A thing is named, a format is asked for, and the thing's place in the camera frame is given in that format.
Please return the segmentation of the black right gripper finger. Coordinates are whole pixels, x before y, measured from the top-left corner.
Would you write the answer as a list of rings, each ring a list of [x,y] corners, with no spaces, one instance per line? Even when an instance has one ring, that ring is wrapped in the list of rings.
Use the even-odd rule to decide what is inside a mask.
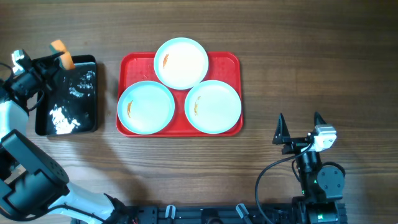
[[[278,117],[276,131],[272,140],[274,145],[290,144],[291,137],[287,128],[283,114],[281,113]]]
[[[316,111],[314,113],[314,125],[318,126],[318,125],[324,125],[324,124],[327,124],[327,122],[322,118],[320,113]]]

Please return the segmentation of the orange green sponge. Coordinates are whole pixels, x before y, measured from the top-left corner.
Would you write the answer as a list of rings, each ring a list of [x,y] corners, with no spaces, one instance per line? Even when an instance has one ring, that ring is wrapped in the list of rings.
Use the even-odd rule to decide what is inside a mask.
[[[61,53],[58,58],[60,59],[60,65],[64,70],[73,70],[75,64],[73,63],[72,56],[65,44],[61,40],[55,40],[50,44],[50,49],[55,53]]]

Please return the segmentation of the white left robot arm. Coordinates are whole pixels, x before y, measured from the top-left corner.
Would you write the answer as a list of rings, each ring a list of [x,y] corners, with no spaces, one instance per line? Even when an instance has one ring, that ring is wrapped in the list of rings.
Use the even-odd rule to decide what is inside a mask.
[[[74,69],[70,53],[57,50],[31,59],[16,50],[12,61],[10,77],[1,81],[1,215],[16,222],[60,214],[73,223],[130,223],[122,202],[71,183],[64,169],[25,135],[28,99],[53,91],[60,69]]]

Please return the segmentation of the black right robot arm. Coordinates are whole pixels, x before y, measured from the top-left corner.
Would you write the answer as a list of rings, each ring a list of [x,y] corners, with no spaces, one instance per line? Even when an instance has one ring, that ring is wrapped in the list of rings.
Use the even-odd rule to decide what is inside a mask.
[[[347,223],[343,198],[345,170],[335,162],[322,162],[320,153],[331,148],[337,139],[336,129],[314,114],[314,130],[302,138],[290,137],[283,115],[279,115],[274,139],[282,144],[283,154],[295,158],[302,195],[292,199],[293,223]]]

